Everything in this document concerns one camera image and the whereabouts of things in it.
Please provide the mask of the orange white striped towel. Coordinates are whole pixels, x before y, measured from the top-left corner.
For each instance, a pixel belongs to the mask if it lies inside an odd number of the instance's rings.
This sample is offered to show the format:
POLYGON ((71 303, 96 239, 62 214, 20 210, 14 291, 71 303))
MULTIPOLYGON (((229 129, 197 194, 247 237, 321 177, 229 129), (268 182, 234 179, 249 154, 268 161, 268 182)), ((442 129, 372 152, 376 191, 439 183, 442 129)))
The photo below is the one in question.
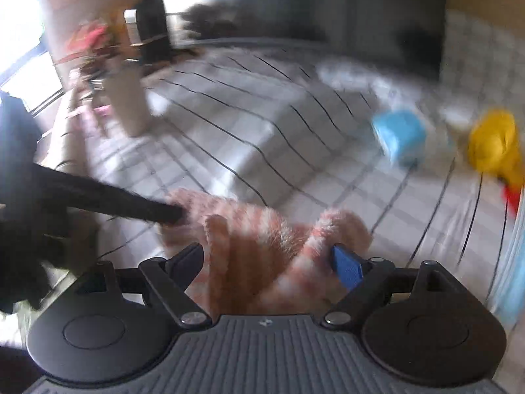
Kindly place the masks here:
POLYGON ((202 270, 185 292, 212 318, 317 313, 341 292, 331 247, 363 255, 372 243, 362 219, 345 209, 326 209, 313 224, 301 224, 270 207, 187 188, 172 190, 167 201, 185 213, 175 224, 159 225, 165 253, 203 246, 202 270))

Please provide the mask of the red soft pouch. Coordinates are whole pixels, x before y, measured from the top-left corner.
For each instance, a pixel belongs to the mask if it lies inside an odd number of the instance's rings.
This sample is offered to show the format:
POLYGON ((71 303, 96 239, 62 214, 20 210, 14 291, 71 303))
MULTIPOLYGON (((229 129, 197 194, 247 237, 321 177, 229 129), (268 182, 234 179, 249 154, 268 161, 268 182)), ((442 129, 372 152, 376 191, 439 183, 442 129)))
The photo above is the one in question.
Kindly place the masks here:
POLYGON ((512 213, 514 217, 517 216, 520 207, 521 187, 505 185, 503 189, 503 197, 507 210, 512 213))

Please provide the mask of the white grid tablecloth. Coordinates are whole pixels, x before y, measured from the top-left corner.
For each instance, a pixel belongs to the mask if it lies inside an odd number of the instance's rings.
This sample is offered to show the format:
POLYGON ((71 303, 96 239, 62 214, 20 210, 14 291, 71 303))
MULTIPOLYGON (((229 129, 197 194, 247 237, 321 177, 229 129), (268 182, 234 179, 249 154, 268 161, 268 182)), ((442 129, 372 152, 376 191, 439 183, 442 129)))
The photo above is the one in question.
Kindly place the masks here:
POLYGON ((145 197, 177 187, 268 206, 298 222, 356 212, 372 253, 415 266, 436 259, 488 307, 514 230, 502 184, 466 157, 488 109, 524 119, 524 41, 460 11, 447 15, 436 84, 283 48, 211 48, 142 79, 153 113, 140 136, 106 112, 100 135, 65 94, 44 164, 145 197), (371 122, 410 110, 425 154, 392 165, 371 122))

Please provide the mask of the blue face mask stack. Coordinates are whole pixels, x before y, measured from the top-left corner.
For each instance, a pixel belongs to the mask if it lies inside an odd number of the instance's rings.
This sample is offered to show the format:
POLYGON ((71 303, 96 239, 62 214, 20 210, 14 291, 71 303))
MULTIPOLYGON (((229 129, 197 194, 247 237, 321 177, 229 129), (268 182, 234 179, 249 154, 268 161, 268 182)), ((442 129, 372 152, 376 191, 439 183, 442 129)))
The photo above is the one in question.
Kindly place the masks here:
POLYGON ((506 330, 511 330, 524 312, 524 206, 518 210, 511 241, 498 266, 488 305, 506 330))

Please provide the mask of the blue white tissue pack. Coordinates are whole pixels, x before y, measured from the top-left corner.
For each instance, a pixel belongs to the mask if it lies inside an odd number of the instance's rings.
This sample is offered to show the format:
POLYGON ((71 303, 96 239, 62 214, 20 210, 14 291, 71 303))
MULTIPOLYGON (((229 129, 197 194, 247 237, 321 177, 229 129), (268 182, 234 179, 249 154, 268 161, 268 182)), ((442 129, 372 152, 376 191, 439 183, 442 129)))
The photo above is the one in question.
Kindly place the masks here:
POLYGON ((425 125, 413 111, 394 110, 375 115, 375 138, 392 165, 409 166, 425 154, 425 125))

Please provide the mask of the yellow plastic toy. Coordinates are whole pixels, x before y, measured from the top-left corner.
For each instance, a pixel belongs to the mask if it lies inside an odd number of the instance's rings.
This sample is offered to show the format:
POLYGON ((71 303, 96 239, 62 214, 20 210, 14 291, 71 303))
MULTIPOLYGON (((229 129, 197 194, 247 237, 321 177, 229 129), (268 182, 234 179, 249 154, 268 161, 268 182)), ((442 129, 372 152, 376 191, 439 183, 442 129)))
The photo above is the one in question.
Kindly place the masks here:
POLYGON ((524 186, 524 157, 512 112, 491 109, 480 118, 469 134, 467 159, 479 173, 500 179, 511 188, 524 186))

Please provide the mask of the dark monitor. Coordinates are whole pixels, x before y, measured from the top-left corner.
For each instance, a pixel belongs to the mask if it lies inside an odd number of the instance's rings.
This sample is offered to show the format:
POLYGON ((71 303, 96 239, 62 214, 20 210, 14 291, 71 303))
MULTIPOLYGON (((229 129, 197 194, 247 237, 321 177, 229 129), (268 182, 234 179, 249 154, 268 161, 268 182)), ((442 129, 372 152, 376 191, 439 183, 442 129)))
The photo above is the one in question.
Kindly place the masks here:
POLYGON ((437 78, 446 0, 176 0, 199 40, 297 43, 437 78))

